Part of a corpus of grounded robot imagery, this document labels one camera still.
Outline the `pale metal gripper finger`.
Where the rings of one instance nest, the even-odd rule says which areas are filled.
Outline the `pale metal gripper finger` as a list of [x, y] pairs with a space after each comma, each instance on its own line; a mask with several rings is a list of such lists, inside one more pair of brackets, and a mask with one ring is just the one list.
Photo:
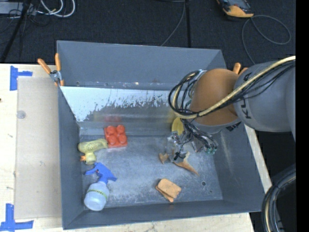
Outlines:
[[184, 162], [187, 156], [187, 151], [184, 150], [183, 145], [176, 144], [173, 153], [172, 153], [172, 161], [175, 163]]
[[166, 144], [166, 153], [167, 154], [180, 154], [181, 147], [179, 143], [179, 135], [172, 133], [167, 138], [167, 144]]

